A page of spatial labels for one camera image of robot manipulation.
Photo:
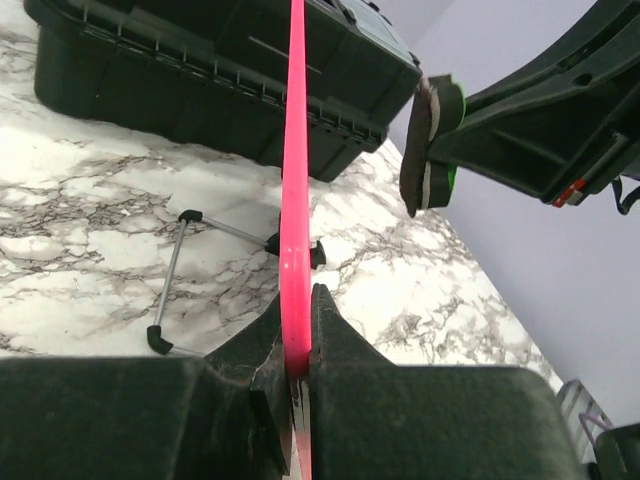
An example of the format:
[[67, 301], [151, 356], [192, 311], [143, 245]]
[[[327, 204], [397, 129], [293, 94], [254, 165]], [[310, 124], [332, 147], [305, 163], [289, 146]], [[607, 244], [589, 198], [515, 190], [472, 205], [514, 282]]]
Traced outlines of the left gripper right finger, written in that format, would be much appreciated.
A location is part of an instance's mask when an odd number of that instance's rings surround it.
[[316, 479], [582, 479], [559, 404], [509, 366], [398, 366], [312, 293]]

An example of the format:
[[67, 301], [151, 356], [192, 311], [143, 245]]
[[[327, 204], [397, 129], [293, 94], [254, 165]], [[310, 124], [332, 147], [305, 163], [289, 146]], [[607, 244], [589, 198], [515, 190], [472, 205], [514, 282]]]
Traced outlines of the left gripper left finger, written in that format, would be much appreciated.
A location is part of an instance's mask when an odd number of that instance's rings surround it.
[[279, 479], [291, 449], [277, 305], [204, 357], [1, 363], [5, 479]]

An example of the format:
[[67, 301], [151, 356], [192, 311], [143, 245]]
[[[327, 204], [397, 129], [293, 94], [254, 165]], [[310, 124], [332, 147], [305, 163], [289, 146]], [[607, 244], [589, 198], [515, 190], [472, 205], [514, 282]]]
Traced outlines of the pink framed whiteboard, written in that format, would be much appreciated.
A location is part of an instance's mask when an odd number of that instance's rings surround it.
[[293, 1], [282, 165], [279, 287], [282, 341], [303, 479], [312, 477], [307, 385], [311, 351], [308, 167], [305, 3]]

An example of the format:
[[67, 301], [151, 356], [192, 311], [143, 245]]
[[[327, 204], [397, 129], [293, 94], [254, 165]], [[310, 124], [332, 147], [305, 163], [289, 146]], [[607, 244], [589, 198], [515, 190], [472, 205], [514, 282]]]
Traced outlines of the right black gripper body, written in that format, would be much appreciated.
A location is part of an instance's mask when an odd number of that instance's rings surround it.
[[639, 176], [638, 2], [595, 2], [550, 50], [562, 58], [536, 88], [536, 109], [565, 163], [540, 199], [561, 208]]

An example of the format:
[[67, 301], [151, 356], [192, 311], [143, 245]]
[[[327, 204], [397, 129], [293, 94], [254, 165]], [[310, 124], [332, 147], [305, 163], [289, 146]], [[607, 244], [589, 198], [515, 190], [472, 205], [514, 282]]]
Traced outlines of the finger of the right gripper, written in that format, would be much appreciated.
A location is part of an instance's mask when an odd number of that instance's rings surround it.
[[491, 117], [551, 106], [577, 95], [581, 88], [570, 86], [571, 67], [562, 70], [561, 63], [584, 45], [584, 32], [565, 33], [529, 63], [469, 97], [463, 125], [479, 125]]
[[555, 117], [468, 117], [437, 138], [427, 159], [462, 167], [534, 198], [555, 196]]

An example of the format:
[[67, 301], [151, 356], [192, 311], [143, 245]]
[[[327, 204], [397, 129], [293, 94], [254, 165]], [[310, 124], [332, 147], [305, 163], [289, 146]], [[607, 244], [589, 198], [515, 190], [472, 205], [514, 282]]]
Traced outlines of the green whiteboard eraser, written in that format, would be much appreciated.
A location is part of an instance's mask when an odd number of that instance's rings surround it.
[[428, 153], [435, 140], [460, 126], [465, 114], [463, 89], [452, 76], [420, 80], [413, 97], [399, 177], [400, 195], [410, 217], [421, 210], [449, 204], [457, 168], [430, 160]]

